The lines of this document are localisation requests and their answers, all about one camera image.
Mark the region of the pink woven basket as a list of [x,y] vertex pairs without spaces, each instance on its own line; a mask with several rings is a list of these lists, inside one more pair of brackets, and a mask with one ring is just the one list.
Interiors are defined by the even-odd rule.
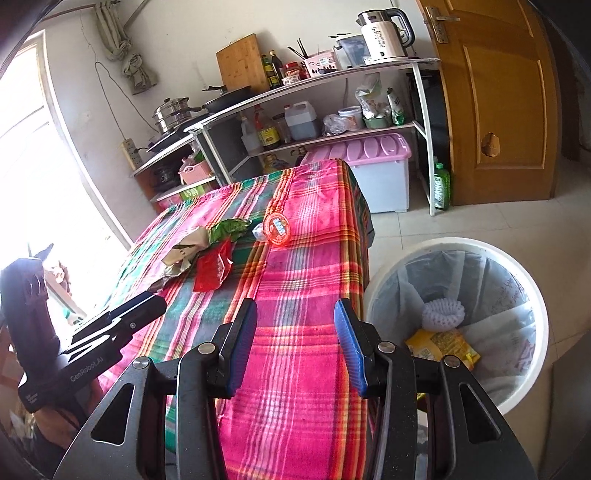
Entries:
[[211,167],[206,161],[195,163],[192,159],[184,158],[178,171],[183,185],[193,184],[211,177]]

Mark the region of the clear plastic storage container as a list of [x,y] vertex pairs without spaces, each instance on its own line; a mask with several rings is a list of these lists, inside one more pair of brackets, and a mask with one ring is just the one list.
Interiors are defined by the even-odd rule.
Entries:
[[370,57],[365,38],[361,33],[336,36],[334,53],[342,70],[365,66],[366,60]]

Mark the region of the pink utensil holder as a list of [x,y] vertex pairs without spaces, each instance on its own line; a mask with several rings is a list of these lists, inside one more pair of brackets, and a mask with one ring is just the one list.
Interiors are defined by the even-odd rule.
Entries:
[[335,52],[332,50],[325,50],[311,55],[304,60],[304,64],[307,68],[308,76],[311,78],[327,75],[339,70],[338,62],[335,59]]

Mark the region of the soy sauce bottle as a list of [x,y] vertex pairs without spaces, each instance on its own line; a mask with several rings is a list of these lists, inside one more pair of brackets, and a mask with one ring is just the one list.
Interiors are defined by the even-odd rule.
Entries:
[[254,108],[254,125],[264,150],[280,146],[280,133],[277,131],[276,124],[259,105]]

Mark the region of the white paper bag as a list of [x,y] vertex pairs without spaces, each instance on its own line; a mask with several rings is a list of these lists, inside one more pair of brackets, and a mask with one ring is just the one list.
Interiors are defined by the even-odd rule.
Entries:
[[183,239],[173,245],[162,258],[165,265],[164,275],[176,277],[187,270],[197,255],[206,250],[211,242],[207,228],[196,227]]

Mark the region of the black induction cooker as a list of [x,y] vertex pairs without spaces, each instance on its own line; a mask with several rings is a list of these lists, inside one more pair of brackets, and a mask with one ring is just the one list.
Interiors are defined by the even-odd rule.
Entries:
[[156,155],[164,151],[172,152],[183,148],[191,148],[193,151],[197,150],[197,143],[193,141],[192,132],[197,131],[201,122],[202,119],[193,119],[181,123],[173,131],[164,134],[156,140],[147,148],[147,152]]

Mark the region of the white electric kettle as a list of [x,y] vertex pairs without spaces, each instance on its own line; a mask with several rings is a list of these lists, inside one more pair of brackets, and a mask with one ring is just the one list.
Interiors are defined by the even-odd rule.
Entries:
[[399,8],[360,12],[356,24],[361,27],[370,63],[407,58],[407,49],[415,43],[416,36],[410,20]]

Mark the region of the pink-lidded storage box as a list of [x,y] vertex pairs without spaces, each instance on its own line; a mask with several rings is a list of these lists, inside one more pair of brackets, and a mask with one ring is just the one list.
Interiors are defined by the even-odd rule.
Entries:
[[352,169],[370,211],[405,213],[410,206],[412,151],[398,133],[339,141],[311,149],[305,163],[341,159]]

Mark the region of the white foam fruit net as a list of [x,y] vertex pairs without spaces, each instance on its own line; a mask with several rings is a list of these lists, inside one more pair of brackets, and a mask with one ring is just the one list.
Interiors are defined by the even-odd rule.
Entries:
[[430,332],[446,332],[457,328],[465,319],[465,307],[458,300],[440,298],[424,305],[422,328]]

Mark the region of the yellow snack bag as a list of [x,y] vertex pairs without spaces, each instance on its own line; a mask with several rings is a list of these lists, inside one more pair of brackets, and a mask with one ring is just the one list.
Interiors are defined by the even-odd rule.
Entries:
[[405,341],[411,354],[417,358],[441,361],[447,355],[458,357],[472,371],[481,355],[467,342],[457,329],[431,332],[419,329]]

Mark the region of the green detergent bottle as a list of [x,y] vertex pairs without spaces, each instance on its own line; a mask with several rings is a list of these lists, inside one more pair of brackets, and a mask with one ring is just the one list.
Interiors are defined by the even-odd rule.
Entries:
[[435,164],[434,173],[435,208],[448,210],[451,205],[451,177],[441,162]]

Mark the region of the white round trash bin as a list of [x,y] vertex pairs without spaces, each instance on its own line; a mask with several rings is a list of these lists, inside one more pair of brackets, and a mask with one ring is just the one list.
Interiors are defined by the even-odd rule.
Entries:
[[529,272],[488,243],[445,237],[415,245],[384,265],[365,293],[365,318],[398,345],[431,330],[471,347],[473,373],[507,414],[543,369],[549,320]]

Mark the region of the red snack packet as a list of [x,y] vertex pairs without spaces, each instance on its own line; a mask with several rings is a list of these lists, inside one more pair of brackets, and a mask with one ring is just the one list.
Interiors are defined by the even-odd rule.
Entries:
[[217,290],[228,278],[232,268],[233,242],[228,238],[215,242],[195,262],[195,278],[193,291],[207,293]]

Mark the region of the wooden door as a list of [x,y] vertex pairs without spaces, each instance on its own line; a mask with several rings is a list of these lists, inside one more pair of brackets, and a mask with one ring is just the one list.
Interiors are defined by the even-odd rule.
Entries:
[[547,200],[561,121],[554,57],[526,1],[423,1],[447,106],[454,205]]

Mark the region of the red-lidded plastic cup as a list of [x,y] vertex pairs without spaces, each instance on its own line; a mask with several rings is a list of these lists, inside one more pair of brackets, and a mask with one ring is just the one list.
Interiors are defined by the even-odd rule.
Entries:
[[290,222],[280,212],[267,214],[263,221],[252,229],[252,235],[259,242],[284,246],[290,241]]

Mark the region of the wooden cutting board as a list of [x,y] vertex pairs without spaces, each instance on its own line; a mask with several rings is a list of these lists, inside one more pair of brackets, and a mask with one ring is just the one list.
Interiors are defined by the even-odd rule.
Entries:
[[254,95],[270,90],[255,33],[219,50],[216,61],[222,83],[228,90],[249,86]]

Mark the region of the green wrapper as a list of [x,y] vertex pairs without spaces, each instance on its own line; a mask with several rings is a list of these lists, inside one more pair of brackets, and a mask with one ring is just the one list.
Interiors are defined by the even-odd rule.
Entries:
[[208,229],[209,244],[214,245],[225,240],[235,242],[249,231],[251,224],[249,219],[242,218],[221,220]]

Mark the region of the stainless steel steamer pot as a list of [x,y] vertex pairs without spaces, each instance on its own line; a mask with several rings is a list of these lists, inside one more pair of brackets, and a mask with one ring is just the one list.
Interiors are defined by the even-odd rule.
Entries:
[[178,125],[191,119],[193,113],[201,110],[200,106],[190,106],[188,97],[165,98],[153,111],[152,119],[159,133],[164,135],[175,130]]

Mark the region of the white plastic oil jug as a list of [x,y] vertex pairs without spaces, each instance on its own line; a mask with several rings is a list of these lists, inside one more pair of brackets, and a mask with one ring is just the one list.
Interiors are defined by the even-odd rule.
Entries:
[[308,101],[301,101],[284,107],[284,120],[295,142],[314,140],[321,136],[317,112]]

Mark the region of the pink plaid tablecloth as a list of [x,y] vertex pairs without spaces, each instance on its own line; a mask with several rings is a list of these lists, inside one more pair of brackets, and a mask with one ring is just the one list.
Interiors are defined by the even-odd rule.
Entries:
[[349,166],[331,159],[211,191],[163,211],[137,238],[111,296],[146,290],[163,257],[196,227],[230,219],[259,223],[279,212],[290,240],[238,240],[221,287],[197,293],[186,272],[163,289],[166,313],[134,335],[122,362],[100,377],[109,389],[138,356],[177,358],[211,339],[242,300],[257,306],[256,337],[242,387],[217,404],[232,479],[359,479],[367,446],[367,405],[349,382],[334,309],[363,307],[369,275],[370,213]]

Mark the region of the black frying pan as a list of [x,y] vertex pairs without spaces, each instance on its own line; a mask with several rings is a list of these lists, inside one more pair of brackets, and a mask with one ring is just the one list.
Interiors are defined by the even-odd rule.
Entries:
[[242,103],[243,101],[249,100],[252,97],[252,86],[246,85],[238,89],[228,90],[225,85],[221,87],[208,86],[205,92],[218,91],[219,94],[204,103],[202,107],[209,113],[214,114],[221,112],[227,108],[235,106],[236,104]]

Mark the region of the dark glass sauce bottle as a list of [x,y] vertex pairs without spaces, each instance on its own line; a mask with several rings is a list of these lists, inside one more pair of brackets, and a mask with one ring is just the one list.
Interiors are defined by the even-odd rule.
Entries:
[[283,62],[280,61],[274,50],[270,50],[270,62],[277,79],[280,80],[280,84],[283,84]]

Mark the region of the white metal kitchen shelf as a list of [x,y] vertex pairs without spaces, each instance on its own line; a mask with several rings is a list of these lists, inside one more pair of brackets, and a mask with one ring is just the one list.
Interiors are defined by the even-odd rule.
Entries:
[[423,94],[421,69],[438,62],[417,58],[374,63],[267,91],[184,123],[176,131],[177,140],[134,174],[154,174],[171,162],[176,184],[151,200],[162,206],[198,185],[225,186],[304,160],[339,158],[356,168],[373,212],[405,212],[406,162],[412,152],[401,131],[414,129],[427,142],[433,138],[429,116],[393,120],[398,104],[389,76],[411,71]]

